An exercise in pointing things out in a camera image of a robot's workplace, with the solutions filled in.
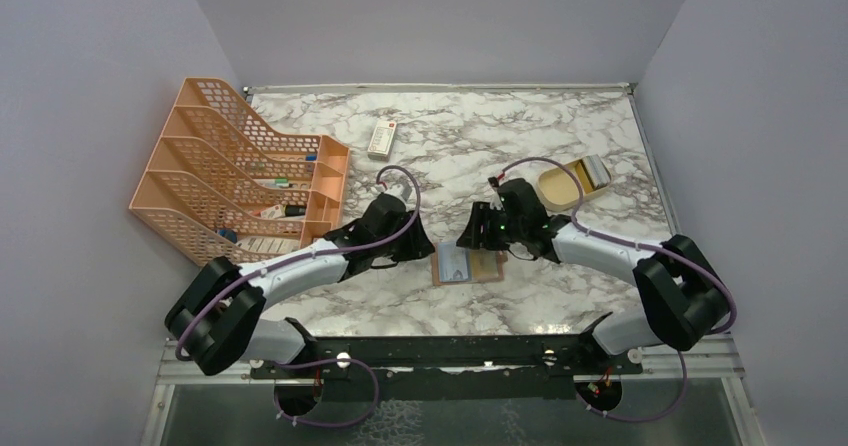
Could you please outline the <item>tan leather card holder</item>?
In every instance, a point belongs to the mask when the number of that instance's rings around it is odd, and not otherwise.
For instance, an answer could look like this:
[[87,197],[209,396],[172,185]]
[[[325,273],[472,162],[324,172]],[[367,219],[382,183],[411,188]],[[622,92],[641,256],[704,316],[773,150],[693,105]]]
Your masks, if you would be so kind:
[[460,248],[451,242],[435,244],[431,256],[435,286],[499,282],[505,277],[504,252]]

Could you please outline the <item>silver VIP credit card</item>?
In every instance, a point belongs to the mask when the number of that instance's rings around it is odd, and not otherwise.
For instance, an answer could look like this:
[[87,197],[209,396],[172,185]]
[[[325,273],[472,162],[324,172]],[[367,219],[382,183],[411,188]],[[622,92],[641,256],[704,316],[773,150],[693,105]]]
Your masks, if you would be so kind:
[[443,242],[437,245],[436,255],[440,283],[460,283],[471,279],[470,254],[467,249]]

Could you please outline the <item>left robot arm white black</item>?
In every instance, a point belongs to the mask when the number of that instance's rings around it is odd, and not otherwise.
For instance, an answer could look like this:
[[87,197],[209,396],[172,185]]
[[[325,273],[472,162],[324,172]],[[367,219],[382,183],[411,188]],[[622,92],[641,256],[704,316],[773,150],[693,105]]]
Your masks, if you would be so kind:
[[288,375],[302,376],[317,357],[312,336],[292,319],[262,320],[265,310],[310,289],[434,252],[419,214],[382,193],[360,218],[303,249],[252,263],[210,260],[164,324],[177,341],[176,358],[195,363],[207,376],[242,360],[273,361]]

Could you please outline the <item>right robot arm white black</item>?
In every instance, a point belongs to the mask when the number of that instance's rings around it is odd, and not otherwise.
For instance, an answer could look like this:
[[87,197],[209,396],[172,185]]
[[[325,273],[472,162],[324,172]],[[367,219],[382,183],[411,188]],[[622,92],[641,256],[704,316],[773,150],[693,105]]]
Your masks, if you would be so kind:
[[612,241],[566,215],[549,214],[523,179],[498,184],[496,192],[498,206],[473,204],[457,246],[507,251],[519,244],[532,259],[588,267],[637,289],[639,307],[605,315],[581,333],[576,350],[585,370],[600,373],[617,355],[639,347],[666,345],[688,351],[714,333],[721,320],[733,317],[734,306],[690,238]]

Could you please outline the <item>white red small box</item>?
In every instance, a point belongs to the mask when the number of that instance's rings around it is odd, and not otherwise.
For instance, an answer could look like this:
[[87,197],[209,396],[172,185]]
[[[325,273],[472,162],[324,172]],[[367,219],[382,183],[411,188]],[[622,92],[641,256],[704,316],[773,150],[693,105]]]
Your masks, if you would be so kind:
[[366,155],[372,160],[388,161],[391,155],[398,123],[396,121],[384,121],[378,123],[370,138]]

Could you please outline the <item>orange plastic file rack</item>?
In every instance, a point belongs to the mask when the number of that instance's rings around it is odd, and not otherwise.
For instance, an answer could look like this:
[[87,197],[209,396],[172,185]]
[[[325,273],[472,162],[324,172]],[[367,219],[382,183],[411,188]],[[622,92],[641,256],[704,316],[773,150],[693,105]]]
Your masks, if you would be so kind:
[[350,149],[274,130],[226,81],[188,77],[129,209],[197,265],[252,262],[338,227]]

